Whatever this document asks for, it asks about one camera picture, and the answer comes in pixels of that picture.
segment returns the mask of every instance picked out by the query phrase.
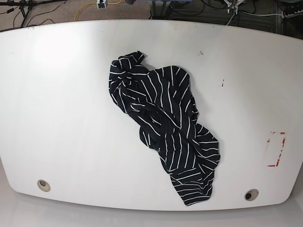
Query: white stripe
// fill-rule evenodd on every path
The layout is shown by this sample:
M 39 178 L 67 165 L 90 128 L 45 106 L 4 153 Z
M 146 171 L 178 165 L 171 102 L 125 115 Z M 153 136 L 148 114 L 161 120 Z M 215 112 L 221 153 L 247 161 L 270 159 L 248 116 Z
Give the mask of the white stripe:
M 170 72 L 171 72 L 171 85 L 174 86 L 174 77 L 172 76 L 172 66 L 170 66 Z
M 193 168 L 195 167 L 196 155 L 194 154 Z
M 167 95 L 168 95 L 168 97 L 169 97 L 170 112 L 172 113 L 172 105 L 171 105 L 170 95 L 169 95 L 169 86 L 168 86 L 168 88 L 167 88 Z
M 209 149 L 202 149 L 202 150 L 208 151 L 208 150 L 212 150 L 212 149 L 218 150 L 218 148 L 209 148 Z
M 126 88 L 126 89 L 127 89 L 127 90 L 130 90 L 130 91 L 133 91 L 133 92 L 135 92 L 135 93 L 138 93 L 138 94 L 140 94 L 140 95 L 146 96 L 146 94 L 140 93 L 139 91 L 131 90 L 131 89 L 129 89 L 129 88 Z
M 195 188 L 195 189 L 183 189 L 183 190 L 180 190 L 180 191 L 177 191 L 177 192 L 190 191 L 190 190 L 200 190 L 200 189 L 198 189 L 198 188 Z
M 198 134 L 202 131 L 202 129 L 203 129 L 203 126 L 202 126 L 202 128 L 200 129 L 200 131 L 198 132 Z
M 212 185 L 210 185 L 210 188 L 207 190 L 206 195 L 208 194 L 209 190 L 211 190 L 211 188 L 212 188 L 212 187 L 213 187 L 213 186 L 212 186 Z
M 143 120 L 140 116 L 138 116 L 138 118 L 140 118 L 143 122 L 145 122 L 146 124 L 148 124 L 148 125 L 152 128 L 152 130 L 153 130 L 158 136 L 160 136 L 160 134 L 156 132 L 156 130 L 152 127 L 151 124 L 149 124 L 148 122 L 146 122 L 145 120 Z
M 212 163 L 214 163 L 216 166 L 218 165 L 218 163 L 216 163 L 216 162 L 214 162 L 214 161 L 212 161 L 212 160 L 209 160 L 209 159 L 205 159 L 206 161 L 208 161 L 208 162 L 212 162 Z
M 194 143 L 196 143 L 197 145 L 199 145 L 200 146 L 200 144 L 198 144 L 196 141 L 194 141 L 194 140 L 192 140 Z
M 121 74 L 123 74 L 123 73 L 126 73 L 126 71 L 124 71 L 124 72 L 109 72 L 109 73 L 121 75 Z
M 179 134 L 179 136 L 180 136 L 180 146 L 181 146 L 181 148 L 180 148 L 180 155 L 179 155 L 179 160 L 178 160 L 178 164 L 177 164 L 177 169 L 179 168 L 179 162 L 180 162 L 181 153 L 182 153 L 182 140 L 181 140 L 181 135 L 180 135 L 180 133 L 178 133 L 178 134 Z
M 179 106 L 180 109 L 180 129 L 182 129 L 182 110 L 181 110 L 181 106 Z
M 132 74 L 132 75 L 142 75 L 142 76 L 146 76 L 149 74 L 149 73 L 131 73 L 131 72 L 128 72 L 128 73 Z
M 206 134 L 204 134 L 203 136 L 206 136 L 208 133 L 209 133 L 209 131 Z
M 183 95 L 182 95 L 182 97 L 181 97 L 180 103 L 181 103 L 181 101 L 182 101 L 182 99 L 183 99 L 185 93 L 187 92 L 188 88 L 189 88 L 189 85 L 188 85 L 188 87 L 185 89 L 185 91 L 184 91 L 184 93 L 183 93 Z
M 192 185 L 192 186 L 199 186 L 201 189 L 203 189 L 200 185 L 198 184 L 189 184 L 189 183 L 185 183 L 185 184 L 182 184 L 180 186 L 188 186 L 188 185 Z
M 179 68 L 178 71 L 176 72 L 176 75 L 178 74 L 179 71 L 180 71 L 180 68 Z
M 185 166 L 184 166 L 184 168 L 186 168 L 186 166 L 187 166 L 188 155 L 189 155 L 189 143 L 187 143 L 187 157 L 186 157 L 186 161 L 185 161 Z
M 151 117 L 151 119 L 152 119 L 153 122 L 155 122 L 155 123 L 161 125 L 159 122 L 157 122 L 157 121 L 156 121 L 155 119 L 153 119 L 152 117 Z
M 112 86 L 112 84 L 115 83 L 116 81 L 118 81 L 118 80 L 115 80 L 115 81 L 110 82 L 110 86 Z
M 132 98 L 133 100 L 136 100 L 134 97 L 128 96 L 128 95 L 124 94 L 123 92 L 122 92 L 122 94 L 123 94 L 124 96 L 129 97 L 129 98 Z
M 123 99 L 122 99 L 122 96 L 121 96 L 121 90 L 120 90 L 120 89 L 119 89 L 119 95 L 120 95 L 120 99 L 121 99 L 121 102 L 122 102 L 122 104 L 123 104 L 125 113 L 127 113 L 126 108 L 125 108 L 125 105 L 124 105 L 124 102 L 123 102 Z
M 196 169 L 196 168 L 189 169 L 189 170 L 185 170 L 185 171 L 183 171 L 182 173 L 179 173 L 178 175 L 183 174 L 183 173 L 188 172 L 188 171 L 193 171 L 193 170 L 195 170 L 195 169 Z
M 165 163 L 167 160 L 167 140 L 166 140 L 166 134 L 165 134 L 165 149 L 166 149 L 166 156 L 165 156 Z
M 199 142 L 199 143 L 217 143 L 218 141 L 210 141 L 210 142 Z
M 197 197 L 194 197 L 194 198 L 188 199 L 188 200 L 194 200 L 196 198 L 209 198 L 209 197 L 210 197 L 210 195 L 209 196 L 197 196 Z
M 184 81 L 185 77 L 187 76 L 187 73 L 185 74 L 185 76 L 183 77 L 183 79 L 181 80 L 181 82 L 179 83 L 179 86 L 182 84 L 182 82 Z
M 148 136 L 148 144 L 151 145 L 151 138 L 150 138 L 150 135 L 147 134 L 147 136 Z
M 189 135 L 189 129 L 190 129 L 190 118 L 188 118 L 188 131 L 187 131 L 187 135 L 186 135 L 187 139 L 188 139 L 188 135 Z
M 143 86 L 144 86 L 144 88 L 145 88 L 145 90 L 146 90 L 146 93 L 148 94 L 148 97 L 150 98 L 150 100 L 151 100 L 151 102 L 152 102 L 151 95 L 150 95 L 150 93 L 148 92 L 148 90 L 147 90 L 147 88 L 146 88 L 146 86 L 145 86 L 143 80 L 141 80 L 141 82 L 142 82 L 142 84 L 143 84 Z
M 143 54 L 140 56 L 140 58 L 142 58 Z M 140 58 L 138 58 L 138 60 L 140 60 Z
M 188 108 L 188 106 L 189 106 L 189 103 L 190 103 L 190 100 L 189 100 L 188 104 L 186 105 L 185 112 L 187 111 L 187 108 Z
M 206 174 L 206 173 L 204 172 L 204 170 L 202 169 L 202 167 L 200 166 L 199 163 L 198 163 L 198 166 L 200 167 L 201 171 L 202 171 L 204 174 Z
M 145 139 L 146 145 L 147 145 L 148 147 L 150 147 L 150 146 L 148 145 L 148 143 L 147 143 L 147 139 L 146 139 L 145 133 L 144 133 L 144 132 L 142 132 L 142 133 L 143 133 L 143 136 L 144 136 L 144 139 Z
M 133 109 L 133 110 L 135 110 L 136 112 L 140 112 L 140 110 L 137 110 L 137 109 L 135 109 L 135 108 L 133 108 L 133 106 L 130 104 L 130 107 Z
M 150 76 L 149 76 L 149 75 L 147 75 L 147 77 L 148 77 L 148 79 L 150 80 L 151 85 L 152 85 L 153 89 L 154 89 L 154 90 L 155 90 L 155 92 L 156 92 L 156 97 L 155 97 L 155 102 L 156 102 L 156 99 L 157 99 L 157 96 L 158 96 L 157 90 L 156 90 L 155 86 L 153 85 L 153 83 L 152 83 L 152 79 L 150 78 Z
M 129 59 L 128 59 L 128 63 L 129 63 L 129 68 L 132 69 L 131 61 Z
M 208 166 L 206 166 L 206 165 L 203 165 L 204 167 L 206 167 L 206 168 L 208 168 L 208 169 L 210 169 L 210 170 L 214 170 L 214 169 L 212 169 L 212 168 L 209 168 Z
M 207 182 L 207 185 L 209 184 L 210 181 L 212 181 L 214 178 L 210 179 L 208 182 Z M 207 185 L 205 185 L 203 188 L 205 188 Z
M 188 178 L 188 177 L 191 177 L 191 176 L 195 176 L 195 175 L 198 175 L 200 173 L 196 173 L 196 174 L 192 174 L 192 175 L 189 175 L 189 176 L 185 176 L 185 177 L 182 177 L 182 178 L 178 178 L 177 180 L 182 180 L 182 179 L 185 179 L 185 178 Z
M 196 194 L 196 193 L 201 194 L 201 192 L 192 192 L 192 193 L 189 193 L 189 194 L 186 194 L 186 195 L 180 195 L 180 197 L 184 197 L 184 196 L 188 196 L 188 195 L 191 195 L 191 194 Z
M 204 156 L 204 155 L 201 155 L 200 153 L 199 153 L 199 155 L 201 156 L 201 157 L 203 157 L 203 158 L 208 158 L 208 157 L 212 157 L 212 156 L 215 156 L 215 155 L 219 155 L 219 154 L 214 154 L 214 155 L 210 155 L 210 156 Z
M 117 100 L 115 99 L 113 94 L 110 94 L 112 96 L 112 98 L 114 99 L 114 101 L 116 102 L 116 104 L 118 104 Z
M 163 160 L 163 162 L 165 163 L 165 160 L 159 155 L 159 157 Z M 165 163 L 166 164 L 166 163 Z
M 131 56 L 134 58 L 134 56 L 133 56 L 133 55 L 131 55 Z M 136 58 L 134 58 L 134 60 L 135 60 L 135 62 L 137 62 Z
M 157 73 L 156 70 L 154 70 L 156 72 L 156 74 L 158 75 L 158 80 L 159 80 L 159 83 L 161 84 L 161 96 L 160 96 L 160 101 L 161 101 L 161 107 L 163 107 L 163 103 L 162 103 L 162 93 L 163 93 L 163 86 L 162 86 L 162 83 L 160 81 L 160 76 L 159 74 Z
M 172 160 L 171 160 L 169 170 L 171 170 L 172 164 L 174 163 L 174 157 L 175 157 L 175 150 L 173 151 L 173 154 L 172 154 Z

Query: red marking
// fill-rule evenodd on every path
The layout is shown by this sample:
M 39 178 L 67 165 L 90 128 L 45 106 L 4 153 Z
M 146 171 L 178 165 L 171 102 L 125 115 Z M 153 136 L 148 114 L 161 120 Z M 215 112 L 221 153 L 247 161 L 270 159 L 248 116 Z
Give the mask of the red marking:
M 278 158 L 278 160 L 277 160 L 277 162 L 276 162 L 276 166 L 278 166 L 278 165 L 279 165 L 279 162 L 280 162 L 280 157 L 281 157 L 281 155 L 282 155 L 282 151 L 283 151 L 283 147 L 284 147 L 284 143 L 285 143 L 285 138 L 283 138 L 283 142 L 282 142 L 282 149 L 281 149 L 281 153 L 280 153 L 280 155 L 279 155 L 279 158 Z

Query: black and white striped fabric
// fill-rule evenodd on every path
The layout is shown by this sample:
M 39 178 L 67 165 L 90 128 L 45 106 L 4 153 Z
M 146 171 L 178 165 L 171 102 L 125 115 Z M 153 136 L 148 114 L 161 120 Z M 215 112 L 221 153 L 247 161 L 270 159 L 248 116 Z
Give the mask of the black and white striped fabric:
M 177 66 L 149 71 L 134 52 L 113 61 L 109 93 L 140 127 L 141 141 L 158 152 L 171 182 L 189 206 L 208 200 L 220 155 L 218 140 L 197 123 L 188 73 Z

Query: black cable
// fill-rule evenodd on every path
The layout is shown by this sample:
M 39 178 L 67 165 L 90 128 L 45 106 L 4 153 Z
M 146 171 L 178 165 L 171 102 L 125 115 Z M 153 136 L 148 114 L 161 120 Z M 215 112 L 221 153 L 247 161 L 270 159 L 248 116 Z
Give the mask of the black cable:
M 65 4 L 65 2 L 64 3 L 61 3 L 59 6 L 57 6 L 54 10 L 52 10 L 52 11 L 49 11 L 49 12 L 45 12 L 45 13 L 52 13 L 52 12 L 54 12 L 56 9 L 58 9 L 61 5 L 63 5 L 63 4 Z M 27 25 L 26 25 L 26 27 L 29 25 L 29 23 L 31 22 L 31 20 L 34 18 L 34 17 L 36 17 L 36 16 L 39 16 L 39 15 L 42 15 L 42 14 L 45 14 L 45 13 L 39 13 L 39 14 L 37 14 L 37 15 L 34 15 L 30 20 L 29 20 L 29 22 L 27 23 Z
M 176 5 L 178 5 L 178 6 L 181 6 L 181 7 L 182 7 L 182 6 L 185 6 L 185 5 L 189 4 L 190 1 L 187 1 L 187 2 L 185 2 L 185 3 L 183 3 L 183 4 L 182 4 L 182 3 L 179 3 L 179 2 L 177 2 L 177 1 L 173 1 L 173 3 L 176 4 Z
M 199 15 L 199 14 L 201 14 L 203 11 L 204 11 L 204 8 L 205 8 L 205 4 L 203 4 L 203 8 L 202 8 L 202 10 L 200 11 L 200 12 L 198 12 L 198 13 L 196 13 L 196 14 L 184 14 L 184 13 L 179 13 L 178 11 L 175 11 L 172 7 L 170 7 L 170 9 L 172 10 L 172 11 L 174 11 L 175 13 L 177 13 L 177 14 L 180 14 L 180 15 L 183 15 L 183 16 L 197 16 L 197 15 Z
M 18 6 L 15 7 L 14 10 L 17 9 L 17 8 L 18 8 Z M 6 11 L 6 12 L 4 12 L 4 13 L 0 13 L 0 15 L 1 15 L 1 14 L 5 14 L 5 13 L 8 13 L 8 11 Z
M 13 27 L 15 27 L 15 20 L 16 20 L 16 17 L 18 16 L 19 13 L 21 13 L 21 11 L 19 11 L 19 12 L 15 15 L 15 17 L 14 17 L 14 20 L 13 20 Z
M 276 5 L 280 8 L 280 10 L 284 11 L 284 10 L 281 8 L 279 2 L 278 2 L 277 0 L 275 0 L 275 1 L 276 1 Z
M 254 11 L 253 11 L 252 13 L 250 13 L 250 14 L 254 14 L 254 13 L 256 12 L 256 4 L 255 4 L 255 1 L 254 1 L 254 0 L 251 0 L 251 1 L 252 1 L 252 3 L 254 4 Z M 238 12 L 249 13 L 249 12 L 247 12 L 246 10 L 238 10 Z
M 232 7 L 234 7 L 234 5 L 236 4 L 236 0 L 232 0 L 232 4 L 229 6 L 229 7 L 224 7 L 224 8 L 217 8 L 217 7 L 213 7 L 213 6 L 211 6 L 211 5 L 209 5 L 209 4 L 207 4 L 204 0 L 201 0 L 205 5 L 207 5 L 208 7 L 210 7 L 210 8 L 213 8 L 213 9 L 230 9 L 230 8 L 232 8 Z

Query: floor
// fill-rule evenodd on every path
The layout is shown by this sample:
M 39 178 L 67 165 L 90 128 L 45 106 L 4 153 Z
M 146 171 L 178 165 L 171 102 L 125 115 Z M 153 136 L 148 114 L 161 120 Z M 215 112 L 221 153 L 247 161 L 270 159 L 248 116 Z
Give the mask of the floor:
M 254 1 L 256 6 L 256 14 L 277 13 L 279 10 L 275 0 Z M 29 12 L 27 20 L 25 21 L 25 25 L 39 25 L 41 23 L 46 25 L 51 24 L 53 22 L 72 22 L 74 21 L 76 12 L 81 7 L 93 2 L 95 2 L 95 0 L 67 0 L 65 2 L 54 2 L 36 6 Z M 193 0 L 192 2 L 184 6 L 180 6 L 180 4 L 176 3 L 171 3 L 170 5 L 173 7 L 174 10 L 168 12 L 168 14 L 164 15 L 162 18 L 157 19 L 185 20 L 225 25 L 231 18 L 231 14 L 228 14 L 226 10 L 214 10 L 207 6 L 205 6 L 203 9 L 203 4 L 201 0 Z M 217 1 L 212 1 L 212 6 L 220 8 L 222 7 L 222 4 Z M 2 6 L 0 7 L 0 12 L 5 12 L 10 8 L 11 7 Z M 194 14 L 199 13 L 202 9 L 203 12 L 201 14 L 197 16 L 192 16 Z M 246 3 L 242 3 L 239 7 L 239 10 L 253 12 L 254 5 L 252 0 L 246 0 Z M 19 10 L 17 8 L 15 11 L 9 14 L 0 14 L 0 30 L 20 26 L 23 19 L 21 13 L 17 15 L 15 22 L 13 22 L 14 17 L 18 12 Z M 135 2 L 134 5 L 128 5 L 125 3 L 125 0 L 122 0 L 122 2 L 119 4 L 109 5 L 107 9 L 97 9 L 95 5 L 90 5 L 83 9 L 77 15 L 76 20 L 83 21 L 103 19 L 149 19 L 149 17 L 150 7 L 148 5 L 148 1 L 138 0 Z M 287 21 L 282 21 L 280 16 L 256 17 L 240 13 L 234 17 L 230 25 L 278 33 L 303 39 L 303 34 L 296 32 L 293 25 L 291 25 Z

